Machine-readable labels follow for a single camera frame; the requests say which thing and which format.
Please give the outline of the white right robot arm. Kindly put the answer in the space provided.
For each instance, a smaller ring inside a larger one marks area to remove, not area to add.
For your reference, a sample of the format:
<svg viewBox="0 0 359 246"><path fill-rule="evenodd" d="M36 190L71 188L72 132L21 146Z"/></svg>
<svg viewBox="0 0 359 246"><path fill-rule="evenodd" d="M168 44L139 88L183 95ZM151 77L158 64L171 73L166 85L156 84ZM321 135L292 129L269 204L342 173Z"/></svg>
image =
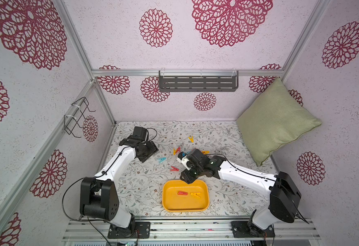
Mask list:
<svg viewBox="0 0 359 246"><path fill-rule="evenodd" d="M238 183L269 198L267 204L252 212L247 222L250 231L262 232L279 221L293 223L296 218L306 221L298 208L302 195L285 172L277 175L257 172L229 161L223 154L204 154L199 149L180 152L177 161L185 167L180 180L187 184L202 176L213 177Z"/></svg>

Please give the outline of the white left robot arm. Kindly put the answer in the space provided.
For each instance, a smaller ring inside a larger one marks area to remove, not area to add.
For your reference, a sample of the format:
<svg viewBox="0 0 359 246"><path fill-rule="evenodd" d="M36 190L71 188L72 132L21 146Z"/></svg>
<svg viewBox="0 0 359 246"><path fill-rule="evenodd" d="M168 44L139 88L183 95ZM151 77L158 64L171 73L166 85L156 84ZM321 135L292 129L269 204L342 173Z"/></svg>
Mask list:
<svg viewBox="0 0 359 246"><path fill-rule="evenodd" d="M93 177L84 178L80 190L80 214L104 220L118 228L134 228L132 214L120 207L117 185L127 166L145 162L158 148L153 141L125 138L113 158Z"/></svg>

